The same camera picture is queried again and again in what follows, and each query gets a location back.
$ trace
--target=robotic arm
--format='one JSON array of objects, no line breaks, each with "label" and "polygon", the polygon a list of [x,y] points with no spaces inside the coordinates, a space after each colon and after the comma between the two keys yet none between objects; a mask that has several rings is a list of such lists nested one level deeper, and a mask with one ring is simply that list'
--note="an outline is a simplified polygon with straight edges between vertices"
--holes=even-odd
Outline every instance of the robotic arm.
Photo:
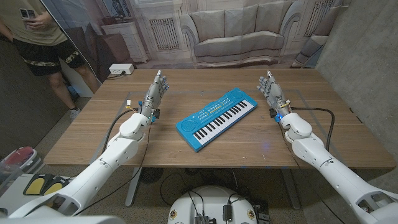
[{"label": "robotic arm", "polygon": [[9,218],[74,216],[85,209],[111,174],[136,155],[138,144],[144,138],[142,127],[151,124],[168,88],[166,77],[161,77],[159,70],[145,95],[141,109],[120,126],[120,132],[109,141],[107,149],[97,160],[63,189],[30,201]]},{"label": "robotic arm", "polygon": [[285,138],[292,143],[294,154],[316,168],[329,184],[344,198],[363,224],[396,223],[398,195],[373,187],[351,169],[333,157],[322,140],[312,133],[311,125],[297,113],[292,113],[290,101],[270,71],[268,78],[260,77],[257,88],[267,99],[271,118],[284,129]]}]

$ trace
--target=man's shorts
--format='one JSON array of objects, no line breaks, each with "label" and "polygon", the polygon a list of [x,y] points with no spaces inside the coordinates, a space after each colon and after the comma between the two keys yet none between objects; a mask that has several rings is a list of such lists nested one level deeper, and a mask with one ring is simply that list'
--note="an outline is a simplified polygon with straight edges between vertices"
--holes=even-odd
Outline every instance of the man's shorts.
[{"label": "man's shorts", "polygon": [[62,59],[70,68],[78,68],[86,63],[69,40],[54,46],[30,44],[17,39],[13,42],[35,76],[60,72],[59,59]]}]

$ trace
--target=yellow pedal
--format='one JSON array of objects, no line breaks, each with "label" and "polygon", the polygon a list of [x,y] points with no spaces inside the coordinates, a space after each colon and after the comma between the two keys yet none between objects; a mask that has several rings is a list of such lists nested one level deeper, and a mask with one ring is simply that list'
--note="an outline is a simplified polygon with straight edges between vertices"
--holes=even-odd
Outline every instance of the yellow pedal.
[{"label": "yellow pedal", "polygon": [[49,182],[49,184],[46,186],[46,188],[43,189],[41,195],[48,195],[48,194],[54,193],[54,192],[62,189],[66,185],[68,185],[67,180],[65,180],[62,177],[56,177],[52,181]]},{"label": "yellow pedal", "polygon": [[35,174],[27,184],[24,195],[40,195],[42,189],[46,184],[52,180],[54,175],[52,174]]}]

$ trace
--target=man's hand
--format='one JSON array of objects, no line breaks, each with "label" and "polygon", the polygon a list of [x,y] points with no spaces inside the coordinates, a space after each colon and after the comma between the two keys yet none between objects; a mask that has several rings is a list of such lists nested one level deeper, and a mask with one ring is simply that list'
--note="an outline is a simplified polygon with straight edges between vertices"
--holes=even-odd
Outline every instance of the man's hand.
[{"label": "man's hand", "polygon": [[28,29],[42,30],[47,28],[53,22],[49,12],[45,11],[43,14],[37,16],[35,19],[23,19]]}]

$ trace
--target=printed backdrop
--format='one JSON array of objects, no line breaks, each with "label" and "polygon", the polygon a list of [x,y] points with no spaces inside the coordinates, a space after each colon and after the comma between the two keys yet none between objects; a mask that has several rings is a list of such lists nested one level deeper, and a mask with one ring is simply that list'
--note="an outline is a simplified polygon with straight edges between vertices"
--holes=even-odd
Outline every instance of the printed backdrop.
[{"label": "printed backdrop", "polygon": [[99,79],[137,68],[313,67],[343,0],[43,0]]}]

